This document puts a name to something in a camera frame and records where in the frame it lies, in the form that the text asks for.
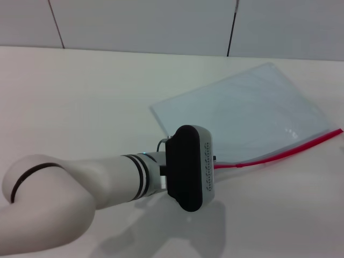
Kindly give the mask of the clear document bag red zipper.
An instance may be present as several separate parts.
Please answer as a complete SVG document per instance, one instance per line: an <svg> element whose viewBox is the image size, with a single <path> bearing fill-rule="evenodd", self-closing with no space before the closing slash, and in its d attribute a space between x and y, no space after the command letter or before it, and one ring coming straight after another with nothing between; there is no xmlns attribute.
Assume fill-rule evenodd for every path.
<svg viewBox="0 0 344 258"><path fill-rule="evenodd" d="M275 162L342 134L272 63L163 100L150 109L168 136L183 125L209 130L216 169Z"/></svg>

